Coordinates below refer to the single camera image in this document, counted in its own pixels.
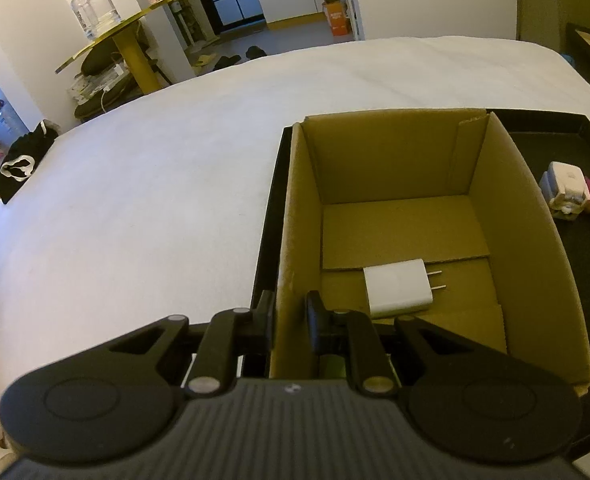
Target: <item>white power adapter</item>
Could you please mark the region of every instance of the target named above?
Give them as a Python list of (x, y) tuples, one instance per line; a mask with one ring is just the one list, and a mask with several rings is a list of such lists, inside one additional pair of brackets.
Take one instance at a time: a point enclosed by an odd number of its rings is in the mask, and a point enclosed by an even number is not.
[(431, 287), (428, 276), (441, 270), (426, 272), (423, 260), (408, 260), (375, 267), (365, 267), (366, 291), (371, 317), (392, 317), (418, 310), (433, 302), (433, 291), (446, 285)]

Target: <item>gray floor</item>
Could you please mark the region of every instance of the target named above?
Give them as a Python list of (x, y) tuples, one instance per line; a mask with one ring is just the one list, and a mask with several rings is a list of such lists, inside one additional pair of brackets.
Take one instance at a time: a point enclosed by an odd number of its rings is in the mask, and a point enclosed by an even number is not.
[[(221, 56), (231, 57), (238, 54), (242, 58), (238, 64), (247, 61), (246, 51), (252, 45), (258, 46), (268, 55), (272, 55), (311, 46), (345, 43), (353, 40), (352, 34), (334, 37), (326, 22), (307, 23), (278, 30), (269, 30), (265, 24), (262, 24), (252, 25), (246, 30), (247, 34), (243, 29), (224, 33), (220, 42), (202, 49), (199, 54), (215, 53), (217, 56), (201, 70), (200, 75), (210, 72)], [(191, 56), (190, 60), (191, 63), (194, 63), (195, 56)]]

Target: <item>clear plastic jug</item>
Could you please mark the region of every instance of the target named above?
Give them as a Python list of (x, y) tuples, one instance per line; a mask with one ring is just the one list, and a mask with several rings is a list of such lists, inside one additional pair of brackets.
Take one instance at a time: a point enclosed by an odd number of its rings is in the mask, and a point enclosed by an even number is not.
[(72, 0), (70, 8), (78, 17), (86, 37), (91, 41), (122, 20), (111, 0)]

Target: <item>cardboard box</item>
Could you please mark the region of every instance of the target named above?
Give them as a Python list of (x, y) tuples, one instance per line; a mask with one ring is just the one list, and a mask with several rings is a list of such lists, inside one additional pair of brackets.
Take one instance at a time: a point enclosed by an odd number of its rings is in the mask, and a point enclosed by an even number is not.
[(348, 34), (348, 18), (346, 18), (346, 12), (342, 1), (324, 0), (322, 6), (333, 36), (344, 36)]
[(419, 317), (587, 391), (590, 349), (566, 253), (495, 114), (310, 117), (293, 126), (290, 156), (271, 376), (317, 373), (309, 290), (330, 310), (367, 313), (363, 267), (422, 258), (446, 289)]

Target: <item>white bed sheet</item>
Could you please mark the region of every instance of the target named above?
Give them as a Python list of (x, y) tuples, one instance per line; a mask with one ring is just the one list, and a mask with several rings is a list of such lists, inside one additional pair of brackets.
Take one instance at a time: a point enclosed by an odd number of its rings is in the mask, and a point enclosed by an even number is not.
[(282, 129), (312, 114), (415, 107), (590, 119), (590, 86), (535, 44), (393, 38), (250, 61), (60, 137), (0, 204), (0, 394), (168, 314), (204, 322), (248, 305)]

